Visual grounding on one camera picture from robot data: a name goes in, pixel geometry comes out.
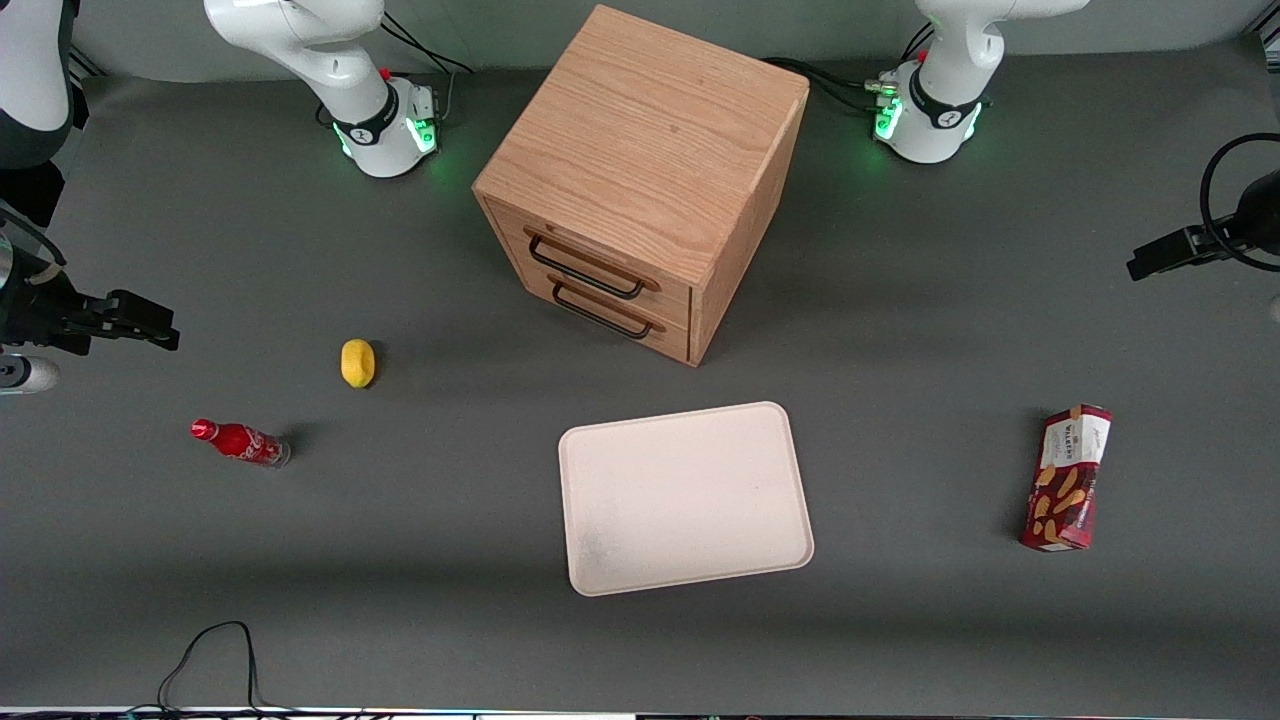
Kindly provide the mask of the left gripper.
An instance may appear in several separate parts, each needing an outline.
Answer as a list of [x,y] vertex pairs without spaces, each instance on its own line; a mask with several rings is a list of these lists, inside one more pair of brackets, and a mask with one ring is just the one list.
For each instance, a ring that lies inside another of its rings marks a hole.
[[[1193,263],[1236,260],[1236,250],[1228,250],[1233,240],[1229,224],[1188,225],[1187,236],[1165,236],[1133,251],[1126,261],[1132,281],[1179,269]],[[1279,170],[1272,170],[1249,183],[1236,205],[1236,246],[1279,256]]]

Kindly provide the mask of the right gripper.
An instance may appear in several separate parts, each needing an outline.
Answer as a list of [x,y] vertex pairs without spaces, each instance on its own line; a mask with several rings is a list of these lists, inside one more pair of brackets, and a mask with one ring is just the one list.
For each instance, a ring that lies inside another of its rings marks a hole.
[[96,299],[77,292],[68,282],[6,283],[1,292],[1,342],[86,356],[92,338],[108,323],[104,313],[119,316],[122,340],[143,341],[169,352],[179,348],[180,332],[173,325],[174,316],[151,315],[154,304],[147,299],[125,290]]

